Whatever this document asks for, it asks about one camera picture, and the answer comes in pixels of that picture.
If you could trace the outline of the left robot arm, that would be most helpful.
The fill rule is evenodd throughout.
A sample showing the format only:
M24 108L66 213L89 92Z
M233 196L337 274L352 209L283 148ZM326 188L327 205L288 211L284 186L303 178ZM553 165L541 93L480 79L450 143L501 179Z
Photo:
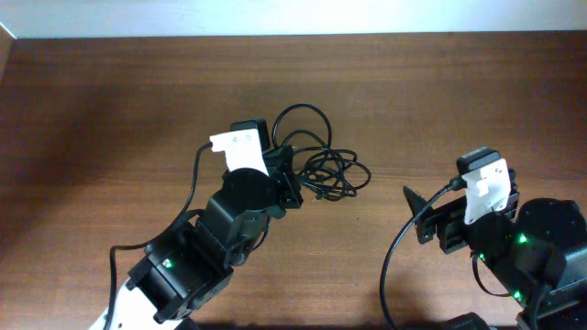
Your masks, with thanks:
M191 313L229 284L235 267L266 237L272 219L301 206L294 150L263 155L268 171L226 171L205 209L183 209L162 233L139 244L144 257L121 285L94 329L194 329Z

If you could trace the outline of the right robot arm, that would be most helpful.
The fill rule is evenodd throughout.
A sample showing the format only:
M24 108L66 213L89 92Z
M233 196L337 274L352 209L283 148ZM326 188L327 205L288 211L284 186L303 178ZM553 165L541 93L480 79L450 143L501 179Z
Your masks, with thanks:
M404 188L415 215L419 243L438 239L445 254L469 248L522 311L522 329L583 329L586 326L586 219L573 200L537 198L519 202L511 184L506 206L471 225L464 222L466 200L438 208Z

